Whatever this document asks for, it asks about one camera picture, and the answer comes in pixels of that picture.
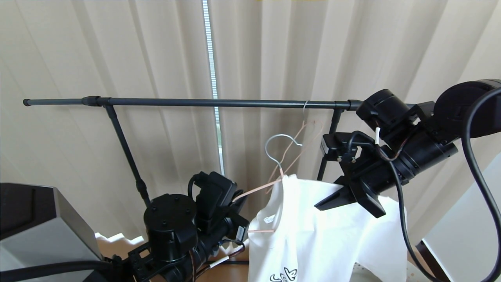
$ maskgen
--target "metal hook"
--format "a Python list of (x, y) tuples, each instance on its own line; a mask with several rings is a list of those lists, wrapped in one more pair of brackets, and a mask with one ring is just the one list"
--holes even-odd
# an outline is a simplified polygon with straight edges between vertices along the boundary
[(272, 137), (270, 137), (266, 143), (265, 143), (265, 152), (266, 152), (266, 155), (268, 156), (268, 158), (272, 159), (272, 161), (274, 161), (275, 163), (277, 163), (279, 165), (279, 168), (280, 170), (282, 170), (282, 165), (280, 164), (279, 161), (277, 161), (275, 158), (273, 158), (272, 156), (270, 156), (270, 154), (268, 153), (268, 143), (275, 137), (279, 137), (279, 136), (285, 136), (285, 137), (288, 137), (289, 139), (291, 139), (296, 145), (298, 146), (302, 146), (303, 144), (299, 144), (294, 138), (290, 137), (289, 135), (287, 134), (277, 134), (277, 135), (273, 135)]
[(306, 116), (305, 116), (305, 108), (306, 104), (308, 103), (309, 100), (306, 100), (305, 105), (303, 106), (303, 122), (306, 122)]

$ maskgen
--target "beige curtain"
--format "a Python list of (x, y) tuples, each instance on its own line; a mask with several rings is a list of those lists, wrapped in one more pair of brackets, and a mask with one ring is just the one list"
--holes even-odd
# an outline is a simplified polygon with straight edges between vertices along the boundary
[[(219, 98), (347, 100), (389, 88), (408, 103), (459, 82), (501, 78), (498, 1), (209, 0)], [(212, 98), (201, 1), (2, 1), (1, 178), (53, 185), (104, 236), (143, 234), (144, 205), (103, 109), (24, 107), (23, 98)], [(151, 197), (185, 193), (200, 170), (219, 171), (212, 108), (116, 107)], [(271, 135), (294, 135), (300, 109), (220, 108), (226, 176), (264, 184)], [(306, 110), (324, 123), (330, 110)], [(320, 130), (308, 126), (299, 141)], [(338, 131), (368, 131), (354, 112)], [(481, 167), (499, 134), (474, 142)], [(277, 157), (286, 139), (270, 144)], [(288, 173), (316, 177), (316, 140)], [(284, 166), (299, 153), (292, 147)], [(340, 170), (328, 164), (325, 181)], [(473, 182), (462, 152), (404, 187), (408, 226), (421, 239)], [(395, 196), (394, 190), (388, 195)], [(253, 216), (266, 202), (253, 195)]]

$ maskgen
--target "dark baseboard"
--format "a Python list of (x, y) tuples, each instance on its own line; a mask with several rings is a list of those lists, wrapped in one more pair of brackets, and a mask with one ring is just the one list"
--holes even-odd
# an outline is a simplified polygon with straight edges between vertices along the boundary
[(423, 257), (424, 261), (426, 264), (430, 267), (431, 271), (433, 272), (433, 275), (435, 275), (436, 278), (438, 278), (441, 281), (444, 282), (450, 282), (449, 278), (443, 271), (442, 267), (438, 264), (437, 260), (435, 257), (431, 254), (431, 252), (428, 250), (428, 247), (424, 244), (423, 241), (421, 241), (417, 246), (417, 250)]

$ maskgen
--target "clothing label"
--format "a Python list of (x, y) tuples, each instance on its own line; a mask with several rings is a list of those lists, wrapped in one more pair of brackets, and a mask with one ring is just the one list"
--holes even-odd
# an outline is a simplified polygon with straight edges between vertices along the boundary
[(273, 220), (275, 219), (275, 215), (272, 215), (272, 216), (269, 216), (269, 217), (265, 217), (263, 220), (265, 221), (265, 223), (272, 223)]
[(240, 240), (243, 242), (243, 235), (244, 235), (244, 232), (245, 232), (245, 228), (239, 226), (238, 227), (238, 230), (236, 232), (236, 239), (237, 240)]
[(325, 139), (322, 137), (322, 141), (320, 142), (320, 149), (324, 152), (324, 154), (327, 154), (329, 152), (329, 148), (327, 147), (327, 144), (325, 144)]

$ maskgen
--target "clothes rack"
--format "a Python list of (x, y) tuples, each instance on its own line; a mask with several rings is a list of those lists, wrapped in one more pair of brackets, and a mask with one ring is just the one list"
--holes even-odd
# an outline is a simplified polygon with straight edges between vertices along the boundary
[[(113, 106), (186, 106), (186, 107), (244, 107), (244, 108), (307, 108), (307, 109), (332, 109), (329, 133), (334, 133), (338, 126), (343, 111), (356, 111), (362, 101), (309, 101), (309, 100), (238, 100), (238, 99), (164, 99), (164, 98), (111, 98), (88, 96), (81, 99), (24, 99), (25, 106), (36, 105), (85, 105), (104, 107), (110, 117), (113, 128), (117, 134), (120, 145), (127, 158), (132, 174), (136, 180), (136, 189), (148, 207), (150, 199), (146, 184), (141, 179), (139, 171), (132, 157), (132, 153), (125, 139), (122, 127), (118, 121), (117, 113)], [(317, 180), (322, 180), (327, 166), (327, 160), (322, 157)]]

